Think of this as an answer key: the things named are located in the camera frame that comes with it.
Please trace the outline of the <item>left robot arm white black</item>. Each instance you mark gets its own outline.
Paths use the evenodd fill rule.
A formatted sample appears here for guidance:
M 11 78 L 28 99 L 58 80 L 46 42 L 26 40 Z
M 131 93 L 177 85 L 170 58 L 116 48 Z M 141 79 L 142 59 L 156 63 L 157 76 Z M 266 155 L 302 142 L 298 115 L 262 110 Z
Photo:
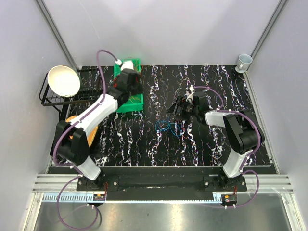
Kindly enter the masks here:
M 113 86 L 104 90 L 97 101 L 69 122 L 61 120 L 53 141 L 53 161 L 57 166 L 69 166 L 87 178 L 87 185 L 97 191 L 103 187 L 101 169 L 90 157 L 88 136 L 110 114 L 128 102 L 133 95 L 142 93 L 140 74 L 124 68 L 114 79 Z

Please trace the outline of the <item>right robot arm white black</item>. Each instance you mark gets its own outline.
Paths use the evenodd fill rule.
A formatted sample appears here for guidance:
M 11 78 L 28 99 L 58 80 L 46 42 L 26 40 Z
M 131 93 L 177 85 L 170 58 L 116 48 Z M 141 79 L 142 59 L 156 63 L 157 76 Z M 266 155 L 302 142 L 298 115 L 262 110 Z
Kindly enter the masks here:
M 252 111 L 212 110 L 198 92 L 187 99 L 178 96 L 166 113 L 175 116 L 177 120 L 195 117 L 202 125 L 225 128 L 231 151 L 217 180 L 218 186 L 225 191 L 240 182 L 247 159 L 264 141 L 264 133 Z

